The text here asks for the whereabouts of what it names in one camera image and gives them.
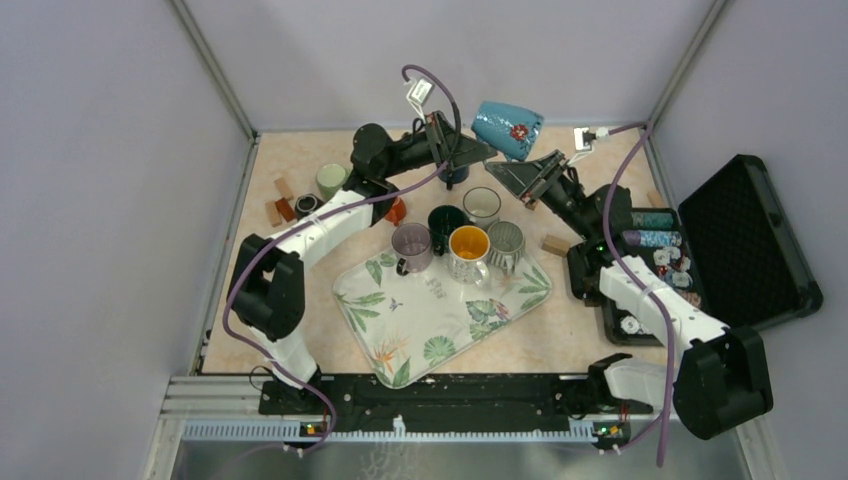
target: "robotic arm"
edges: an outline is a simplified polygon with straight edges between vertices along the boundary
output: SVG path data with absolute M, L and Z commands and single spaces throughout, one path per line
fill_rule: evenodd
M 307 226 L 266 255 L 236 292 L 233 310 L 241 321 L 275 361 L 304 382 L 314 385 L 320 379 L 318 366 L 299 329 L 305 306 L 304 271 L 349 236 L 374 225 L 388 213 L 391 199 L 365 203 L 366 199 L 397 192 L 386 179 L 429 164 L 443 166 L 450 172 L 497 153 L 455 131 L 441 112 L 427 115 L 423 125 L 423 131 L 397 141 L 379 125 L 361 127 L 353 139 L 353 172 L 342 190 L 315 214 L 298 222 L 296 226 Z M 457 147 L 448 152 L 447 146 L 454 144 L 456 135 L 460 136 Z M 645 291 L 637 288 L 613 261 L 601 237 L 609 185 L 585 195 L 577 171 L 559 151 L 532 162 L 489 163 L 486 169 L 520 201 L 528 206 L 541 201 L 586 240 L 568 254 L 572 292 L 577 298 L 592 306 L 601 296 L 609 297 L 665 342 L 665 322 L 648 294 L 653 292 L 660 297 L 672 315 L 673 338 L 679 352 L 674 406 L 690 431 L 708 439 L 772 408 L 761 338 L 751 329 L 730 329 L 693 309 L 654 276 L 638 256 L 627 255 L 628 247 L 616 234 L 631 226 L 629 190 L 616 187 L 610 224 L 616 248 L 630 269 L 648 285 Z M 358 206 L 319 220 L 323 213 L 354 203 Z M 236 260 L 233 284 L 257 252 L 283 233 L 268 239 L 256 235 L 245 239 Z M 270 280 L 265 278 L 266 272 L 273 272 Z M 661 407 L 664 368 L 628 357 L 618 355 L 602 360 L 590 367 L 590 374 L 593 370 L 602 372 L 609 394 L 615 398 Z M 293 388 L 300 388 L 284 376 L 277 376 Z

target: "table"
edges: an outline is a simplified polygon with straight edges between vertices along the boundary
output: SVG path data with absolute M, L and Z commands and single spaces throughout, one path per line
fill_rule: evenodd
M 389 133 L 393 138 L 399 138 L 403 131 Z M 279 198 L 274 180 L 284 176 L 295 198 L 310 192 L 317 194 L 315 172 L 327 163 L 349 165 L 352 138 L 353 131 L 262 135 L 238 230 L 235 237 L 230 239 L 235 242 L 235 247 L 227 269 L 226 286 L 229 285 L 235 256 L 242 240 L 251 233 L 266 237 L 279 230 L 279 227 L 270 226 L 265 214 L 265 202 Z M 615 135 L 599 144 L 594 154 L 577 164 L 580 181 L 588 193 L 609 183 L 637 139 L 638 132 L 634 130 Z M 542 157 L 557 148 L 569 158 L 573 155 L 570 127 L 545 127 L 528 158 Z M 393 177 L 391 181 L 398 188 L 403 188 L 431 172 L 430 167 L 425 167 Z M 647 193 L 655 187 L 643 152 L 633 160 L 621 184 L 631 190 L 634 206 L 649 206 Z M 567 291 L 563 259 L 540 248 L 546 234 L 564 238 L 572 244 L 578 243 L 580 238 L 544 205 L 539 205 L 535 211 L 524 208 L 494 177 L 483 170 L 481 164 L 474 165 L 468 180 L 456 185 L 453 191 L 448 192 L 444 184 L 436 179 L 404 196 L 408 209 L 404 222 L 426 224 L 427 215 L 434 207 L 442 204 L 460 205 L 465 192 L 481 185 L 494 189 L 501 196 L 501 219 L 514 222 L 522 228 L 527 253 L 551 277 L 553 293 L 538 308 L 442 365 L 434 373 L 585 372 L 589 364 L 615 352 L 631 353 L 657 363 L 665 361 L 663 348 L 618 347 L 606 339 L 600 310 L 586 308 L 571 296 Z M 330 252 L 306 273 L 303 332 L 310 353 L 324 373 L 371 371 L 347 320 L 333 300 L 331 288 L 340 274 L 388 248 L 393 230 L 394 226 L 383 220 L 348 239 L 342 247 Z M 224 332 L 221 317 L 225 300 L 222 294 L 206 349 L 204 373 L 246 373 L 254 366 L 265 364 L 262 355 Z M 235 314 L 230 315 L 230 323 L 236 331 L 250 335 Z

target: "dark green mug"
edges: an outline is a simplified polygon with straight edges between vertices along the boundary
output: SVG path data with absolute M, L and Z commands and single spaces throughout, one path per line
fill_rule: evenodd
M 468 217 L 461 209 L 453 205 L 442 205 L 436 207 L 427 217 L 427 226 L 430 228 L 430 238 L 433 239 L 433 253 L 442 256 L 448 251 L 448 240 L 450 235 L 459 227 L 471 225 Z

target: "case lid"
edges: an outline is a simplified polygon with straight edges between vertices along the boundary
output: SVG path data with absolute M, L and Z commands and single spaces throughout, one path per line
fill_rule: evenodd
M 821 290 L 758 157 L 735 156 L 678 213 L 719 320 L 762 329 L 821 307 Z

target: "white floral tray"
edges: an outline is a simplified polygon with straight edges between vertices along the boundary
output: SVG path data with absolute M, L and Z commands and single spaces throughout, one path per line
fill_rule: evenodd
M 401 277 L 388 249 L 333 285 L 377 378 L 389 388 L 418 380 L 551 295 L 550 277 L 526 253 L 512 275 L 491 268 L 484 288 L 453 280 L 443 260 Z

